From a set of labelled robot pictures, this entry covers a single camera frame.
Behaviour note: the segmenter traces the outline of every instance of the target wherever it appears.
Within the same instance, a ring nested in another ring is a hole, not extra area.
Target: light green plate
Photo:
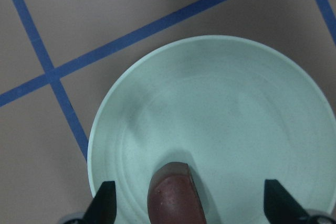
[[[266,178],[303,207],[330,212],[335,118],[279,52],[229,36],[183,39],[143,57],[104,98],[88,150],[92,194],[115,180],[116,223],[149,223],[150,179],[170,161],[191,166],[209,224],[267,223]]]

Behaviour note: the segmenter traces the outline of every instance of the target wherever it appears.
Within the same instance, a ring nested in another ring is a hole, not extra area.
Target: brown object
[[[168,163],[154,174],[147,207],[151,224],[206,223],[189,166],[185,163]]]

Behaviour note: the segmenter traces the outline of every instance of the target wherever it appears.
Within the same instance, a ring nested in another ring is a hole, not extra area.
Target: floor
[[[1,0],[0,223],[57,223],[92,200],[88,136],[117,78],[169,42],[252,39],[336,112],[336,0]]]

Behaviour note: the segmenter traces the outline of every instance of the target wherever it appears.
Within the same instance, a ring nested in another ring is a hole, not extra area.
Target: plate rim
[[[97,113],[94,117],[94,121],[91,127],[90,131],[90,136],[89,136],[89,144],[88,144],[88,152],[87,152],[87,164],[88,164],[88,179],[89,179],[89,186],[90,186],[90,191],[92,196],[94,197],[96,195],[95,191],[95,185],[93,181],[93,175],[92,175],[92,148],[94,144],[94,139],[95,139],[95,133],[96,133],[96,128],[101,116],[101,113],[103,112],[106,104],[108,103],[110,97],[112,96],[113,92],[115,89],[122,83],[122,81],[138,66],[141,64],[145,63],[147,60],[158,54],[159,52],[175,47],[177,45],[186,43],[186,42],[191,42],[191,41],[197,41],[197,40],[233,40],[237,42],[241,42],[243,44],[248,44],[251,46],[258,47],[262,50],[269,51],[270,54],[274,55],[275,57],[278,57],[280,60],[284,61],[285,63],[289,64],[291,67],[295,69],[295,71],[298,71],[299,74],[302,75],[302,77],[309,82],[309,84],[312,86],[312,88],[315,90],[319,98],[321,99],[321,102],[324,103],[324,107],[326,108],[330,121],[333,124],[333,130],[336,135],[336,117],[335,114],[331,108],[331,105],[324,95],[323,91],[320,89],[320,87],[317,85],[317,83],[313,80],[313,78],[305,71],[303,70],[296,62],[285,56],[284,54],[280,53],[279,51],[266,46],[260,42],[246,39],[246,38],[241,38],[241,37],[236,37],[236,36],[229,36],[229,35],[201,35],[201,36],[195,36],[195,37],[188,37],[180,40],[176,40],[174,42],[168,43],[164,46],[161,46],[159,48],[154,49],[150,53],[146,54],[143,56],[141,59],[137,60],[135,63],[133,63],[116,81],[115,83],[111,86],[105,97],[103,98],[101,104],[99,105],[99,108],[97,110]],[[336,209],[336,185],[334,189],[334,193],[332,196],[332,202],[328,208],[328,213],[331,213],[334,208]]]

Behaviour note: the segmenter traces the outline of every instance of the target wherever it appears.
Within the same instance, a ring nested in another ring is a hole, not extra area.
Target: speckled plate surface
[[[149,223],[153,173],[170,161],[192,168],[206,218],[267,223],[264,179],[278,179],[305,208],[331,211],[336,123],[314,81],[279,52],[230,36],[163,46],[112,86],[92,126],[94,195],[115,180],[116,223]]]

